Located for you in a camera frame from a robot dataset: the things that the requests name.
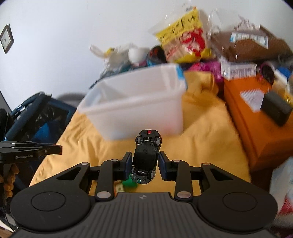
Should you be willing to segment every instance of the logo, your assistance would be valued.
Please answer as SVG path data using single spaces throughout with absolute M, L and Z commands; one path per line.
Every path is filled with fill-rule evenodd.
M 147 197 L 145 195 L 139 196 L 140 199 L 146 199 Z
M 25 158 L 30 158 L 32 157 L 33 155 L 30 154 L 30 155 L 22 155 L 22 156 L 15 156 L 16 159 L 25 159 Z

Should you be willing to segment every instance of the white plastic bin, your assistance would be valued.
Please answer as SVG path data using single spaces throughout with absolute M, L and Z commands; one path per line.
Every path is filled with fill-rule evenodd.
M 162 64 L 122 73 L 98 82 L 78 106 L 106 140 L 135 138 L 142 130 L 161 135 L 183 130 L 182 69 Z

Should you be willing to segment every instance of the pink item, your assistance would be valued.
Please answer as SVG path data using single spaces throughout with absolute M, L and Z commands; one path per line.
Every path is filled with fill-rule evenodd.
M 206 71 L 214 74 L 215 82 L 219 86 L 220 91 L 224 89 L 224 78 L 221 74 L 221 63 L 217 61 L 207 63 L 195 63 L 188 70 L 191 71 Z

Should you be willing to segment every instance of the bed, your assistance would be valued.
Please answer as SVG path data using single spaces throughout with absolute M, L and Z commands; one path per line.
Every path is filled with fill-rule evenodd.
M 180 159 L 191 166 L 212 163 L 246 181 L 250 181 L 248 160 L 225 103 L 216 95 L 214 78 L 207 72 L 185 72 L 188 89 L 182 97 L 183 127 L 180 135 L 162 135 L 161 151 L 170 160 Z M 98 166 L 105 160 L 122 159 L 126 151 L 134 153 L 134 138 L 105 141 L 84 114 L 73 115 L 58 144 L 62 155 L 48 155 L 37 169 L 31 185 L 47 179 L 78 163 Z M 95 182 L 90 195 L 93 195 Z M 175 182 L 164 182 L 160 173 L 147 185 L 138 185 L 135 192 L 171 192 Z M 193 182 L 194 195 L 200 194 Z

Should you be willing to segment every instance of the green object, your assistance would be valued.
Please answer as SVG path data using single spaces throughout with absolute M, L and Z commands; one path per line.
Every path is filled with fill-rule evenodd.
M 126 181 L 122 181 L 122 184 L 123 184 L 123 186 L 128 187 L 128 188 L 136 188 L 137 187 L 137 183 L 134 182 L 130 176 Z

